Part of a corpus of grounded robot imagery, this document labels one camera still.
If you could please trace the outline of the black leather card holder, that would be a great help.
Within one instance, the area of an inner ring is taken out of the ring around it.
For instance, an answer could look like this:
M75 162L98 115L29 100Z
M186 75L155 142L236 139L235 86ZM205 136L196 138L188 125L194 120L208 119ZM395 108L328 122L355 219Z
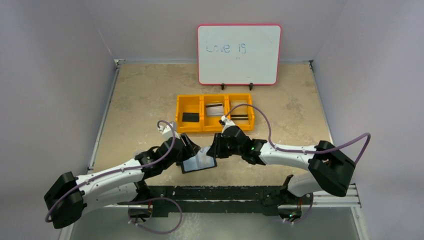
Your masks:
M195 156L184 160L181 164L183 174L216 168L218 166L214 157L207 155L210 146L202 147Z

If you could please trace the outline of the silver VIP diamond card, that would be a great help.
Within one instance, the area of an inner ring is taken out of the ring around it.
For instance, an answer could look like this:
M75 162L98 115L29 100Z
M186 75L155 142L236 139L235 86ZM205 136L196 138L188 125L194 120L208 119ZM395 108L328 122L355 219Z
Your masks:
M207 117L220 117L224 115L223 103L207 103L205 105L205 113Z

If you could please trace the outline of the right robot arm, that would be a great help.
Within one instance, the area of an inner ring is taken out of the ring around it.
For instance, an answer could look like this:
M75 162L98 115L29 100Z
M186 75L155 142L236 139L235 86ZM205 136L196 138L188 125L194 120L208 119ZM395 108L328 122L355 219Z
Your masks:
M321 140L317 145L271 145L265 139L247 136L239 127L230 126L214 135L207 156L226 159L236 155L251 165L281 165L306 171L289 177L280 196L288 204L314 192L325 191L336 197L345 197L356 164L340 150L332 151L330 142Z

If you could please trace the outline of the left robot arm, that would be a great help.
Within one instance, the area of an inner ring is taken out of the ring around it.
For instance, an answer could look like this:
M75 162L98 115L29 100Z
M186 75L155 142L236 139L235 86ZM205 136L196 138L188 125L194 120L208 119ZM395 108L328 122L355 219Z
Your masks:
M146 203L150 191L146 180L160 175L173 164L195 163L207 155L186 134L170 137L160 146L142 151L130 160L86 175L62 174L44 196L47 223L61 229L75 223L84 214L98 208L135 202Z

